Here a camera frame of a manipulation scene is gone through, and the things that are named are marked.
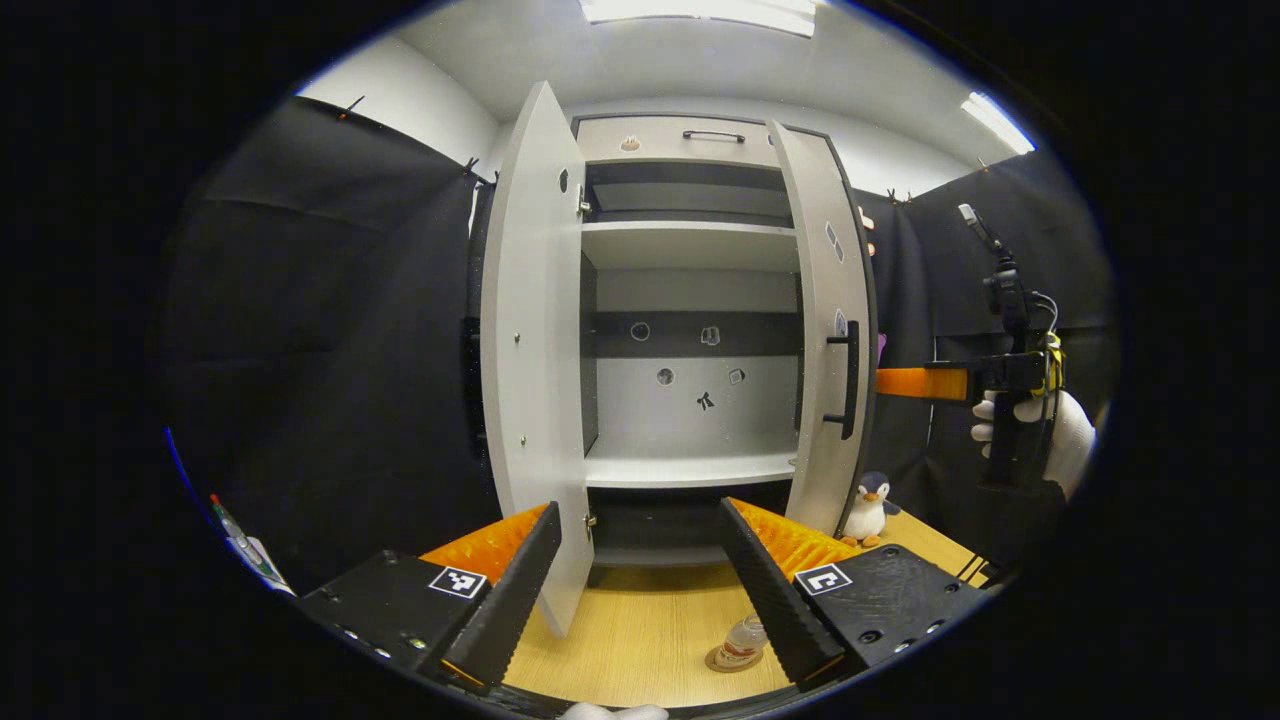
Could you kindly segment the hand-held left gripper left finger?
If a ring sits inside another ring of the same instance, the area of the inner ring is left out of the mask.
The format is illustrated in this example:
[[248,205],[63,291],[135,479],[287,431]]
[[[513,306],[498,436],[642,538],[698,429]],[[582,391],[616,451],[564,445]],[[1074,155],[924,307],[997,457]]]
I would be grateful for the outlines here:
[[426,553],[384,550],[300,606],[394,670],[484,696],[507,673],[562,542],[548,502]]

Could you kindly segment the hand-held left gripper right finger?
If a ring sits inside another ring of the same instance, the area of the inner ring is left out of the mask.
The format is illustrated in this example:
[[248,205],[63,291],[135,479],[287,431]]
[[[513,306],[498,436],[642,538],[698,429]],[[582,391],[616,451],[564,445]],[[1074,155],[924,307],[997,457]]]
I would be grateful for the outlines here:
[[731,497],[718,516],[719,543],[800,691],[918,650],[989,596],[901,544],[855,550]]

